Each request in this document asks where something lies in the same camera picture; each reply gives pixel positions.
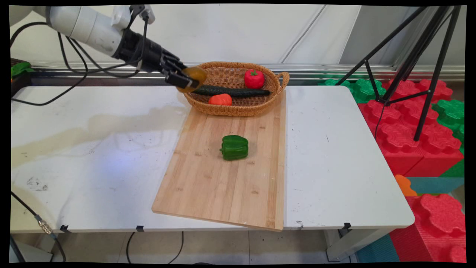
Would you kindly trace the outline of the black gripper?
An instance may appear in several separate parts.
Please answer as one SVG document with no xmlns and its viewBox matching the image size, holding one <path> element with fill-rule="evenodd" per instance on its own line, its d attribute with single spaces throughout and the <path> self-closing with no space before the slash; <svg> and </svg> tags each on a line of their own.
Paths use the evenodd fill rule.
<svg viewBox="0 0 476 268">
<path fill-rule="evenodd" d="M 165 81 L 179 89 L 196 89 L 200 86 L 200 74 L 197 75 L 193 70 L 183 70 L 187 66 L 177 56 L 131 29 L 124 30 L 113 58 L 135 67 L 141 58 L 142 71 L 168 71 Z"/>
</svg>

